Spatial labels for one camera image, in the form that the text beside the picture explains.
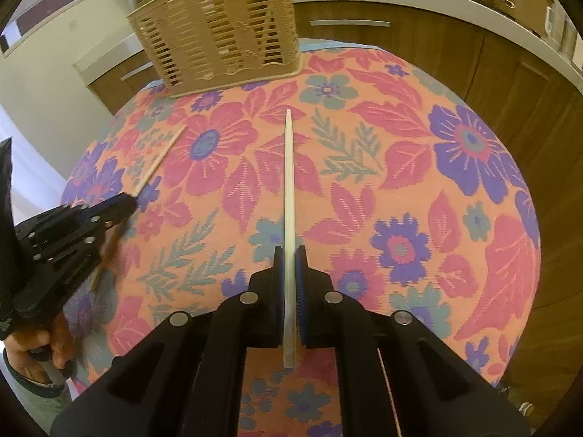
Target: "white countertop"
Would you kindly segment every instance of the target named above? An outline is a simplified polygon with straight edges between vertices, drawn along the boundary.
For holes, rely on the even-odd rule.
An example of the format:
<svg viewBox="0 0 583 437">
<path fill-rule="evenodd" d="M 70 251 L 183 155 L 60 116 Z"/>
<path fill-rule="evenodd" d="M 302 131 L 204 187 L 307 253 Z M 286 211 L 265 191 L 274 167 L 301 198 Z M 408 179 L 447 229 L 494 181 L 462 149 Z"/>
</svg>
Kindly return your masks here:
<svg viewBox="0 0 583 437">
<path fill-rule="evenodd" d="M 292 0 L 306 1 L 372 1 L 426 9 L 480 26 L 530 51 L 553 67 L 583 94 L 583 74 L 546 42 L 526 28 L 493 9 L 472 0 Z M 76 64 L 81 78 L 89 85 L 109 69 L 142 50 L 138 38 L 131 32 L 109 35 L 85 54 Z"/>
</svg>

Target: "silver screw head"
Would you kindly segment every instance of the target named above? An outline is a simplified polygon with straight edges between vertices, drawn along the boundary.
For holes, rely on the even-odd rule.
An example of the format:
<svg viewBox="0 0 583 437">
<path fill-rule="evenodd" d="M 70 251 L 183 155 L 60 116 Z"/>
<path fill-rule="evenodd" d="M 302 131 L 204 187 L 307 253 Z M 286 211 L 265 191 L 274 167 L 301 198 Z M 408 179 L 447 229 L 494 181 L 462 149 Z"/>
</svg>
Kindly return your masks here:
<svg viewBox="0 0 583 437">
<path fill-rule="evenodd" d="M 254 304 L 259 300 L 259 296 L 252 291 L 246 291 L 239 296 L 239 300 L 244 304 Z"/>
<path fill-rule="evenodd" d="M 342 294 L 338 291 L 330 291 L 324 295 L 324 300 L 329 304 L 339 304 L 342 299 Z"/>
<path fill-rule="evenodd" d="M 413 322 L 413 316 L 407 311 L 397 311 L 393 318 L 400 325 L 409 325 Z"/>
<path fill-rule="evenodd" d="M 185 312 L 174 312 L 170 316 L 170 325 L 174 327 L 182 327 L 188 323 L 188 314 Z"/>
</svg>

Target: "kitchen cabinet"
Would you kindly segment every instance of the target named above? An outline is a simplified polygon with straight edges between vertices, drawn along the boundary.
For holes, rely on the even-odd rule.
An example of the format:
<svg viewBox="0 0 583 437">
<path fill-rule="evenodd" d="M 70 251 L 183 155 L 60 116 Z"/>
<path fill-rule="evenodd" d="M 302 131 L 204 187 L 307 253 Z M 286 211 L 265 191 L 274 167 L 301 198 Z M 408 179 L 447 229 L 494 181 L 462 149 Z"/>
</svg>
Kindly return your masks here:
<svg viewBox="0 0 583 437">
<path fill-rule="evenodd" d="M 583 362 L 583 96 L 530 52 L 487 33 L 466 102 L 519 165 L 539 220 L 540 282 L 508 369 L 539 425 Z"/>
<path fill-rule="evenodd" d="M 294 6 L 299 37 L 379 46 L 423 69 L 462 98 L 486 33 L 455 18 L 400 5 L 317 1 Z"/>
<path fill-rule="evenodd" d="M 538 57 L 488 32 L 465 101 L 524 168 L 575 92 Z"/>
<path fill-rule="evenodd" d="M 140 51 L 97 78 L 89 88 L 115 115 L 135 94 L 159 78 L 146 53 Z"/>
</svg>

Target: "cabinet handle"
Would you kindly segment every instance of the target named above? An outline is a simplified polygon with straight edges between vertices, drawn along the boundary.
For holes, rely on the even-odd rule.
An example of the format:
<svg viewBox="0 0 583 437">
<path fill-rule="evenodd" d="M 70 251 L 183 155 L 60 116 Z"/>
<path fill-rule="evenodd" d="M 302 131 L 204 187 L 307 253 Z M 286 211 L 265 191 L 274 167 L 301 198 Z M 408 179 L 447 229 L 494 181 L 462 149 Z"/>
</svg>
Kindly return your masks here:
<svg viewBox="0 0 583 437">
<path fill-rule="evenodd" d="M 550 77 L 547 74 L 545 74 L 544 72 L 541 72 L 540 70 L 538 70 L 537 68 L 533 67 L 529 63 L 524 62 L 523 60 L 521 60 L 520 61 L 520 65 L 523 66 L 524 68 L 527 68 L 531 72 L 534 72 L 539 77 L 544 78 L 546 81 L 549 81 L 549 78 Z"/>
<path fill-rule="evenodd" d="M 120 78 L 120 80 L 123 82 L 124 80 L 127 80 L 130 77 L 133 77 L 136 74 L 139 74 L 142 70 L 145 70 L 149 67 L 153 67 L 154 64 L 152 62 L 146 62 L 144 65 L 139 66 L 138 68 L 133 69 L 132 71 L 128 72 L 126 75 L 124 75 L 123 77 Z"/>
<path fill-rule="evenodd" d="M 375 20 L 311 20 L 310 26 L 381 26 L 389 28 L 391 21 Z"/>
</svg>

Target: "human hand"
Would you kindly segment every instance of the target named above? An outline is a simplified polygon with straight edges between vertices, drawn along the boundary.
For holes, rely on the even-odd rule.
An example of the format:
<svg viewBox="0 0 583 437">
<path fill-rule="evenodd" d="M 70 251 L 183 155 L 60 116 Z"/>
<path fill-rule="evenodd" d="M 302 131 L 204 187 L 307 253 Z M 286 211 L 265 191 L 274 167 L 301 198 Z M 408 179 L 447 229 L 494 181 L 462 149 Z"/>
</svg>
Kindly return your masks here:
<svg viewBox="0 0 583 437">
<path fill-rule="evenodd" d="M 41 328 L 16 330 L 4 340 L 4 345 L 10 366 L 25 378 L 43 384 L 51 381 L 39 361 L 28 354 L 28 350 L 50 345 L 52 362 L 58 369 L 63 369 L 75 353 L 73 338 L 62 313 L 55 317 L 51 331 Z"/>
</svg>

